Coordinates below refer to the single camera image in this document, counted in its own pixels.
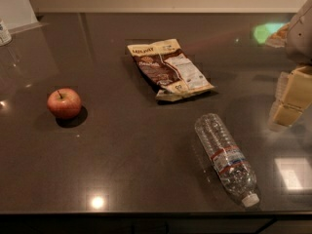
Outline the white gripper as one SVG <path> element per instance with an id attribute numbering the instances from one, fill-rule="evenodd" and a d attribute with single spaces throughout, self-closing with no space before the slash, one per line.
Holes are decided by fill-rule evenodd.
<path id="1" fill-rule="evenodd" d="M 312 64 L 312 0 L 307 0 L 292 17 L 287 33 L 286 53 L 299 64 Z M 291 127 L 312 104 L 312 66 L 298 65 L 278 78 L 268 127 L 283 131 Z"/>

